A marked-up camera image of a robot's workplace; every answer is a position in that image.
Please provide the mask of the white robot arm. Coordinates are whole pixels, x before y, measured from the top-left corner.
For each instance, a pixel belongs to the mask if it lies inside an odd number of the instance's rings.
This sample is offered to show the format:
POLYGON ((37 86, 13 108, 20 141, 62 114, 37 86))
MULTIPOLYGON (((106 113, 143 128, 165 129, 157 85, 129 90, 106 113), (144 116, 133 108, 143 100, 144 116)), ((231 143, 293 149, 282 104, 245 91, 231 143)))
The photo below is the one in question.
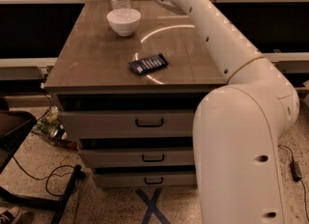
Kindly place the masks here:
POLYGON ((278 140, 299 113, 293 85, 210 0, 153 0, 187 14, 226 84, 193 121, 204 224, 292 224, 278 140))

